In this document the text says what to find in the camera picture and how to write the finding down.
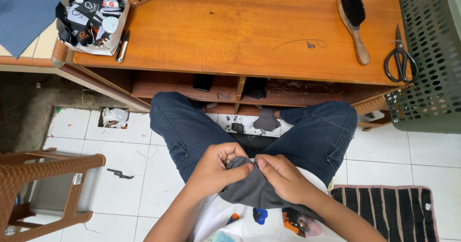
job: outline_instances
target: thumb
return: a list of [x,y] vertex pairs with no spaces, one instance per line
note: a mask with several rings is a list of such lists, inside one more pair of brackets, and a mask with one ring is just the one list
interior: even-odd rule
[[244,163],[241,166],[225,170],[225,180],[227,185],[245,179],[255,166],[252,163]]
[[277,186],[284,179],[270,163],[268,163],[264,158],[258,159],[258,166],[261,170],[264,177],[272,184],[272,186]]

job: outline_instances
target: black and white striped mat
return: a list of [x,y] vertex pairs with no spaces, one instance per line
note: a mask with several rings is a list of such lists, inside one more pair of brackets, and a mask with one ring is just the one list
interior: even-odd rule
[[389,242],[438,242],[432,193],[427,187],[335,185],[330,194]]

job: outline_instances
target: dark blue jeans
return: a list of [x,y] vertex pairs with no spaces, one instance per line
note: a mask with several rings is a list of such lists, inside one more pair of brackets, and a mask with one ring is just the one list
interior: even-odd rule
[[[282,154],[328,186],[354,136],[357,126],[355,109],[345,102],[325,102],[282,109],[280,117],[294,127],[261,153]],[[235,142],[197,102],[177,92],[158,92],[152,98],[150,127],[165,139],[170,156],[185,182],[208,146]],[[253,156],[257,153],[248,151]]]

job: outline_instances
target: hand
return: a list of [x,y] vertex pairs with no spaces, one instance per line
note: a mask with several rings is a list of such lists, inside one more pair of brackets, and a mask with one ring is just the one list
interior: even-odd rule
[[205,151],[194,172],[186,183],[186,187],[200,198],[216,194],[227,185],[247,177],[255,168],[252,163],[227,170],[226,164],[234,157],[247,157],[238,143],[211,145]]
[[267,181],[274,186],[275,192],[286,201],[305,205],[308,195],[318,190],[283,155],[258,154],[255,162]]

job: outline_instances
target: black smartphone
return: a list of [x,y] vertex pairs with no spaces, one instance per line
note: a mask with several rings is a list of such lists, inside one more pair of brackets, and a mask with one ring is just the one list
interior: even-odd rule
[[213,74],[195,74],[192,87],[195,90],[209,92],[213,83]]

